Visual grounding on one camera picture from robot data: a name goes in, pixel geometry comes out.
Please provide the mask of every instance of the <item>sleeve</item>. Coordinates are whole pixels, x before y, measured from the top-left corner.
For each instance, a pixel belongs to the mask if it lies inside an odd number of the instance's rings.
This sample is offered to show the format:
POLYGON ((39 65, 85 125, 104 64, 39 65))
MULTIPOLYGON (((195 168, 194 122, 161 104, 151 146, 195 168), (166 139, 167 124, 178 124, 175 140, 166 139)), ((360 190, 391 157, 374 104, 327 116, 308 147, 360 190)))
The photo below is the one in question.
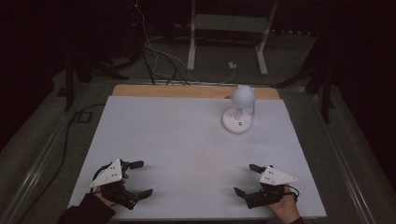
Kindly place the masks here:
POLYGON ((66 209, 57 224, 106 224, 116 213, 92 194, 86 194, 79 206, 66 209))
POLYGON ((299 217, 297 219, 295 219, 294 221, 292 221, 290 224, 304 224, 303 218, 299 217))

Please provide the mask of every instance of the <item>white bracket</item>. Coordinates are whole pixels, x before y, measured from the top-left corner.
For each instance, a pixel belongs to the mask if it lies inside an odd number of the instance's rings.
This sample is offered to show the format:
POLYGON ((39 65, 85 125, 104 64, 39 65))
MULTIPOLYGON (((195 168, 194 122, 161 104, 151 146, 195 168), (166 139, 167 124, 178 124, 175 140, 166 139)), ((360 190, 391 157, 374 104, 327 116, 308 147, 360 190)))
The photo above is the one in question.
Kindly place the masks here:
POLYGON ((298 181, 297 177, 285 174, 271 166, 265 168, 265 171, 262 172, 262 177, 260 178, 261 183, 269 185, 283 185, 296 181, 298 181))
POLYGON ((122 180, 121 162, 116 160, 91 182, 90 187, 95 188, 120 180, 122 180))

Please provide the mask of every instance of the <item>human arm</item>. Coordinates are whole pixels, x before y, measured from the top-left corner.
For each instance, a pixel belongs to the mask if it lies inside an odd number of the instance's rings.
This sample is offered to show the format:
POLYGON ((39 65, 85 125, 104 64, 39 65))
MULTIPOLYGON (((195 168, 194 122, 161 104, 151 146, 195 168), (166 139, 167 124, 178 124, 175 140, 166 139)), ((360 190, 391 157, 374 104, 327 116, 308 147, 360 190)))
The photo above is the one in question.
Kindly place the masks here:
POLYGON ((113 205, 115 203, 104 198, 98 187, 94 193, 85 194, 79 206, 66 209, 59 217, 57 224, 105 224, 116 214, 111 209, 113 205))
MULTIPOLYGON (((289 186, 285 186, 285 193, 291 193, 289 186)), ((283 224, 304 224, 298 212, 294 194, 286 194, 278 203, 267 206, 283 224)))

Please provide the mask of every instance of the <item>white lamp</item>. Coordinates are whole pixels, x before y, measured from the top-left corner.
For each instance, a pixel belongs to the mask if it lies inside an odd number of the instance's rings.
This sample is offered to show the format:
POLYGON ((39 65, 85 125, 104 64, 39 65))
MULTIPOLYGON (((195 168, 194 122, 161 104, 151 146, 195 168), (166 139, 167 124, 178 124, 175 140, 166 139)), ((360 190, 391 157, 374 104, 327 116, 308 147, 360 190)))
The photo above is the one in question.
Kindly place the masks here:
POLYGON ((238 85, 233 91, 231 101, 236 108, 228 109, 224 113, 222 124, 230 133, 245 133, 251 126, 252 115, 244 109, 254 106, 256 92, 249 86, 238 85))

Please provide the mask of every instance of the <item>white tabletop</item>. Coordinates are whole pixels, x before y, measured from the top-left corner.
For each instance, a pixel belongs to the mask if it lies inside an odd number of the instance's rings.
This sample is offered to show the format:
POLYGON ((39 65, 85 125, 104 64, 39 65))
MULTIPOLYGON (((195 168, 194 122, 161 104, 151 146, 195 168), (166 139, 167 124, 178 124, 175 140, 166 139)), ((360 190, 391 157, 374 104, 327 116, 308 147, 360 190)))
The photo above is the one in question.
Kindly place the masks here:
POLYGON ((246 219, 274 215, 264 206, 248 209, 233 187, 261 188, 251 163, 273 165, 294 175, 302 217, 325 217, 315 181, 282 100, 257 100, 247 133, 221 124, 233 105, 226 99, 110 96, 69 205, 78 205, 94 173, 116 159, 144 161, 129 170, 125 188, 154 189, 134 210, 116 205, 114 219, 246 219))

